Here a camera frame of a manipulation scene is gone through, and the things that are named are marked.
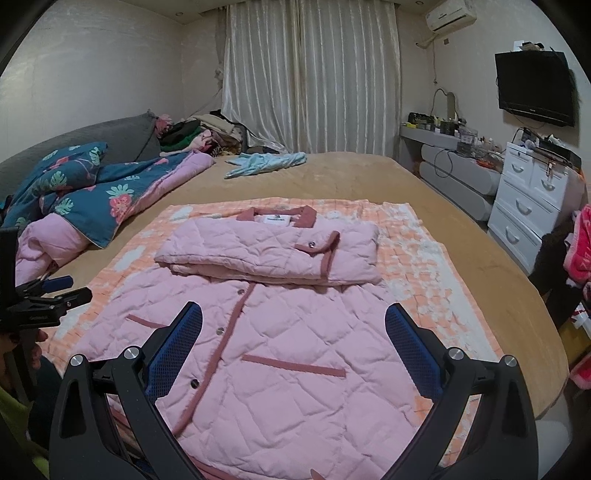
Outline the person's left hand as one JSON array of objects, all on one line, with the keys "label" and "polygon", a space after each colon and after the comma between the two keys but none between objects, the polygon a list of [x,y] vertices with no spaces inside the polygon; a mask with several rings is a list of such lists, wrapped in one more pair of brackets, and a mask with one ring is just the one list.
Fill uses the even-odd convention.
[{"label": "person's left hand", "polygon": [[40,329],[1,334],[1,386],[21,402],[28,403],[34,397],[36,371],[41,365],[40,344],[47,338]]}]

